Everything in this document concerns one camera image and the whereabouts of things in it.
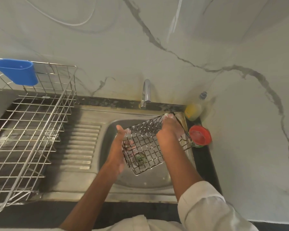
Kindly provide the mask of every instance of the stainless steel wire rack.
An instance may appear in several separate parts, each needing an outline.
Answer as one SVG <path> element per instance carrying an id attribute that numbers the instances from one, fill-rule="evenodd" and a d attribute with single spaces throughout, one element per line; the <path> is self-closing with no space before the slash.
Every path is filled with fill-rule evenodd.
<path id="1" fill-rule="evenodd" d="M 76 66 L 33 62 L 38 84 L 0 74 L 0 211 L 38 199 L 48 156 L 77 103 Z"/>
<path id="2" fill-rule="evenodd" d="M 182 126 L 175 113 L 172 112 L 172 114 Z M 127 135 L 122 143 L 122 148 L 125 161 L 135 175 L 139 175 L 164 162 L 156 137 L 157 132 L 162 128 L 162 121 L 163 115 L 126 129 Z M 192 146 L 189 134 L 186 131 L 184 132 L 185 134 L 180 137 L 179 142 L 183 150 L 186 151 Z"/>

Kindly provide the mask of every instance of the blue plastic holder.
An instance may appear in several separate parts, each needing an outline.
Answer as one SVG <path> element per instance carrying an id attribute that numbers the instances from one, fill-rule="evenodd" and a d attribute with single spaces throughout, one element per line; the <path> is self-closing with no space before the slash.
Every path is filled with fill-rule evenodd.
<path id="1" fill-rule="evenodd" d="M 18 85 L 34 86 L 39 82 L 30 61 L 0 59 L 0 71 Z"/>

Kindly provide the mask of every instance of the hand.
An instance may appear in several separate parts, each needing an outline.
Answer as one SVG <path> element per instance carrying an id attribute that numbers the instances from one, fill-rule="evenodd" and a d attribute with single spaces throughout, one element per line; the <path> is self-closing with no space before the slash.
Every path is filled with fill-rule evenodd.
<path id="1" fill-rule="evenodd" d="M 116 128 L 118 133 L 115 139 L 112 141 L 105 165 L 113 169 L 116 175 L 119 175 L 122 173 L 125 164 L 122 152 L 122 142 L 127 131 L 125 131 L 120 125 L 117 125 Z"/>
<path id="2" fill-rule="evenodd" d="M 167 134 L 175 135 L 178 139 L 184 134 L 184 129 L 171 113 L 164 116 L 162 129 L 158 132 L 158 136 Z"/>

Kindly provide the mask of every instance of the white shirt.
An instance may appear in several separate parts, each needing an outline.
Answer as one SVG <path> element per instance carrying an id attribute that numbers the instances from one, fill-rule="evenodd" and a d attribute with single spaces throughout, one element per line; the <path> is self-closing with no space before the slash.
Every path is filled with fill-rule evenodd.
<path id="1" fill-rule="evenodd" d="M 258 231 L 228 206 L 224 197 L 208 182 L 188 188 L 178 203 L 182 224 L 175 221 L 147 220 L 144 215 L 124 219 L 99 231 Z"/>

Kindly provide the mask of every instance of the sink basin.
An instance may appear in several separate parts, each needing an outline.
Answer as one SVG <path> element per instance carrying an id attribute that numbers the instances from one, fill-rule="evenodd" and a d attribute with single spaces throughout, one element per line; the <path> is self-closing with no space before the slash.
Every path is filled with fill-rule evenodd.
<path id="1" fill-rule="evenodd" d="M 41 184 L 41 199 L 78 201 L 105 163 L 116 136 L 116 125 L 123 128 L 162 115 L 161 111 L 78 106 L 59 136 L 61 142 L 47 166 Z M 176 113 L 184 128 L 182 113 Z M 191 149 L 185 151 L 195 167 Z M 127 165 L 112 186 L 106 201 L 177 202 L 166 164 L 162 163 L 139 175 Z"/>
<path id="2" fill-rule="evenodd" d="M 109 154 L 111 143 L 117 134 L 116 125 L 121 125 L 125 129 L 144 121 L 146 120 L 120 120 L 115 121 L 108 126 L 100 151 L 99 169 L 105 163 Z M 116 184 L 132 188 L 162 188 L 172 186 L 170 175 L 165 163 L 162 163 L 157 167 L 153 167 L 152 169 L 147 170 L 137 176 L 135 176 L 131 168 L 125 164 L 125 168 L 119 175 Z"/>

